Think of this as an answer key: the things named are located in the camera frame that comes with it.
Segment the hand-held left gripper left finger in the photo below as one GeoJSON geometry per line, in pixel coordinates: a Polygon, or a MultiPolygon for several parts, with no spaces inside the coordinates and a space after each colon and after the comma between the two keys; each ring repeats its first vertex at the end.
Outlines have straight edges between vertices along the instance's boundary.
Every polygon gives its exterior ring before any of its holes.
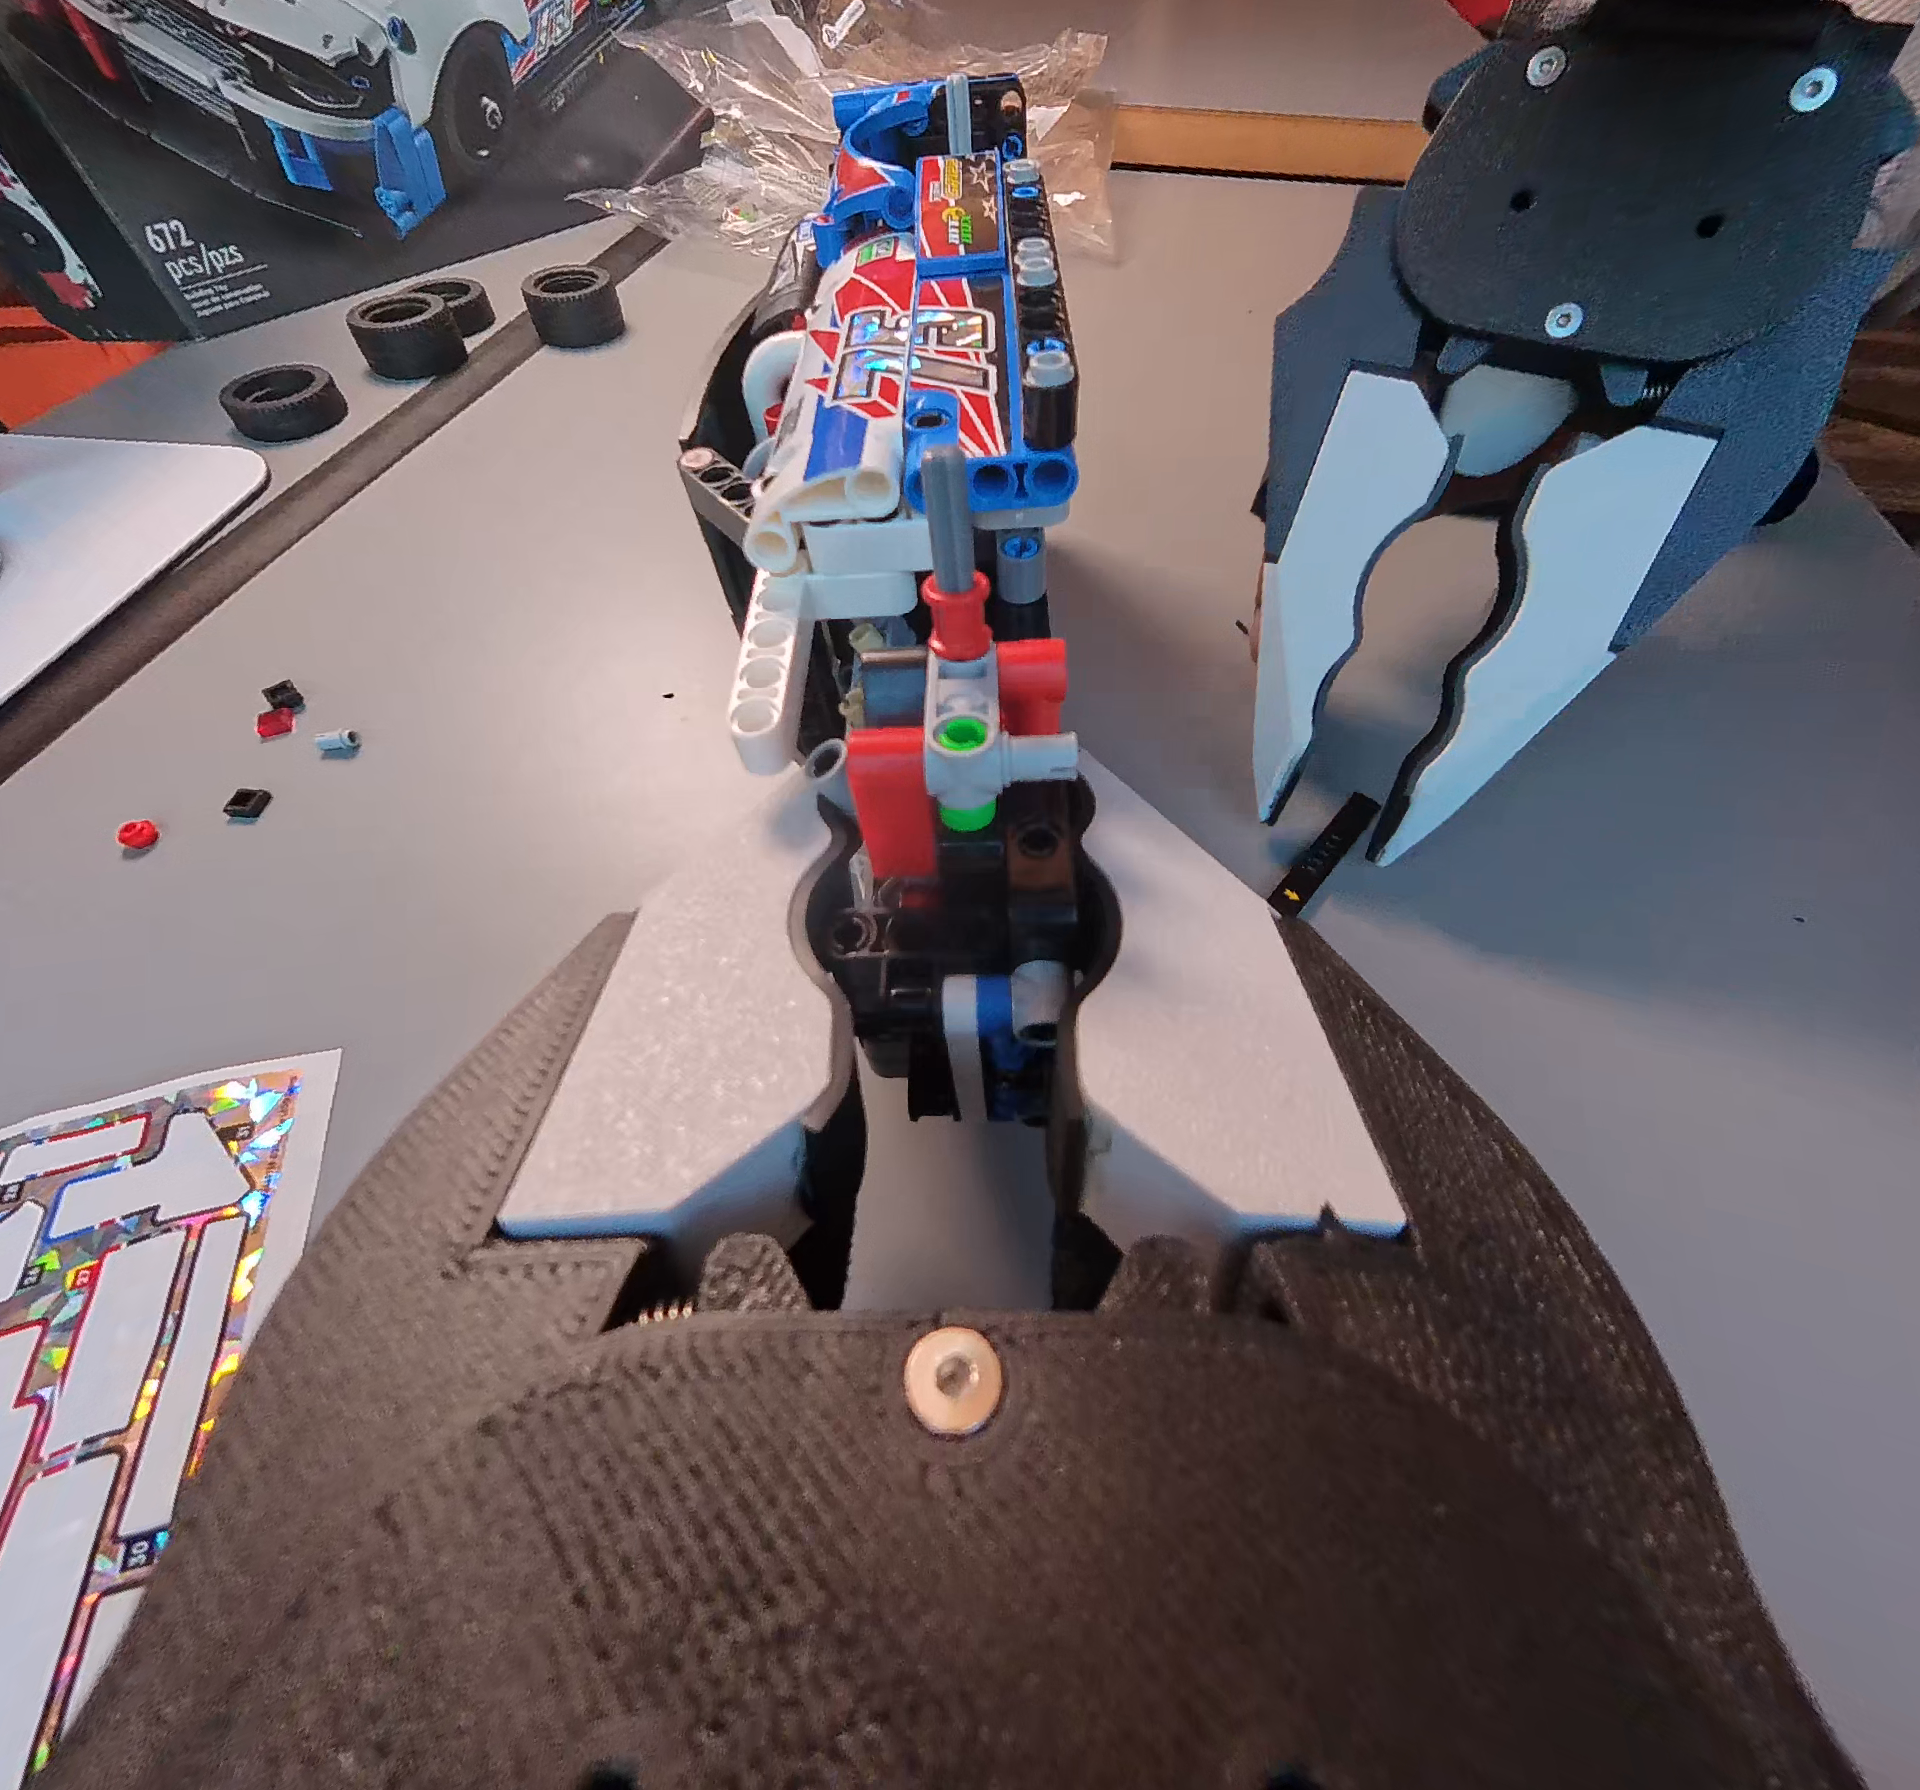
{"type": "Polygon", "coordinates": [[[816,809],[755,809],[653,889],[496,1209],[508,1238],[656,1235],[698,1271],[809,1228],[803,1139],[851,1079],[851,1014],[806,944],[816,809]]]}

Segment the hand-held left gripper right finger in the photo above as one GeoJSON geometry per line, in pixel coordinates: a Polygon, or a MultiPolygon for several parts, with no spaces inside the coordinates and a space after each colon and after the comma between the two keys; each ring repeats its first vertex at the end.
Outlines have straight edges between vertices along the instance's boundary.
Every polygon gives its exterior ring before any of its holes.
{"type": "Polygon", "coordinates": [[[1275,912],[1114,770],[1083,776],[1099,944],[1053,1085],[1053,1309],[1093,1309],[1143,1238],[1209,1271],[1266,1238],[1401,1268],[1405,1206],[1275,912]]]}

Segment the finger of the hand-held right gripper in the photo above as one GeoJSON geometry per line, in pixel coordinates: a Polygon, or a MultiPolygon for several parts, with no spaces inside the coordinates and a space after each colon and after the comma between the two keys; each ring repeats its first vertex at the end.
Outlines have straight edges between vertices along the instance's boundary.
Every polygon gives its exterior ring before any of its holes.
{"type": "Polygon", "coordinates": [[[1713,452],[1712,433],[1635,427],[1538,474],[1500,532],[1494,614],[1448,670],[1442,718],[1395,783],[1372,863],[1427,840],[1613,662],[1713,452]]]}
{"type": "Polygon", "coordinates": [[[1272,824],[1310,751],[1334,674],[1359,642],[1382,551],[1442,498],[1455,440],[1416,379],[1352,373],[1301,505],[1262,572],[1256,800],[1272,824]]]}

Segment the black lego tile yellow arrow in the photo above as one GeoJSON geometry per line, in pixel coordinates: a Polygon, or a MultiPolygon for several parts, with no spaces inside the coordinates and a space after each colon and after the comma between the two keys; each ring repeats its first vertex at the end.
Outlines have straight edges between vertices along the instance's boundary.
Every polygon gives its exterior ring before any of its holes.
{"type": "Polygon", "coordinates": [[[1308,911],[1314,895],[1327,883],[1331,872],[1363,840],[1381,803],[1366,795],[1352,795],[1327,825],[1292,857],[1266,904],[1279,918],[1295,918],[1308,911]]]}

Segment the blue white lego race car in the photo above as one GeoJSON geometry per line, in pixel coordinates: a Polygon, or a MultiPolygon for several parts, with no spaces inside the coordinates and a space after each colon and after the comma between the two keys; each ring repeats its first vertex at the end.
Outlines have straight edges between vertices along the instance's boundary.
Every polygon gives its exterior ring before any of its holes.
{"type": "Polygon", "coordinates": [[[679,476],[739,617],[729,735],[851,819],[809,934],[909,1114],[1044,1126],[1089,953],[1045,535],[1079,359],[1018,77],[835,96],[825,200],[679,476]]]}

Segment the lego set cardboard box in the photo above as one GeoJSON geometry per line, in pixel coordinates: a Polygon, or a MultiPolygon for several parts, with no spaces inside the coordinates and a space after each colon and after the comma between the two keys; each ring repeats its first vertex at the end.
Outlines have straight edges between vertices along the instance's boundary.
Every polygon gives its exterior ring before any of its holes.
{"type": "Polygon", "coordinates": [[[85,337],[216,337],[598,218],[711,0],[4,0],[4,248],[85,337]]]}

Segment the holographic sticker sheet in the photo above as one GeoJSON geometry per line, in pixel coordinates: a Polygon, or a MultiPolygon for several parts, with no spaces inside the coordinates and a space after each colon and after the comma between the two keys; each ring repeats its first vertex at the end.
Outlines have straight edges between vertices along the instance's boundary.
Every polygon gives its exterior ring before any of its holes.
{"type": "Polygon", "coordinates": [[[339,1053],[4,1130],[4,1784],[100,1681],[300,1265],[339,1053]]]}

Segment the crumpled clear plastic bags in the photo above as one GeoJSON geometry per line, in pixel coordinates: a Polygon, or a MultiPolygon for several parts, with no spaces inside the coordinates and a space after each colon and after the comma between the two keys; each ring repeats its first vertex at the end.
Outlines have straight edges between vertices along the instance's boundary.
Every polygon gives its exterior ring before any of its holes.
{"type": "Polygon", "coordinates": [[[916,4],[859,6],[845,33],[774,9],[752,14],[743,0],[643,33],[636,49],[682,84],[711,125],[692,163],[666,163],[652,184],[589,189],[579,200],[640,218],[666,238],[727,241],[771,258],[825,200],[835,94],[942,83],[958,70],[1015,74],[1028,99],[1054,234],[1070,253],[1115,256],[1115,99],[1096,89],[1105,35],[1067,29],[1045,43],[1003,35],[973,43],[948,14],[916,4]]]}

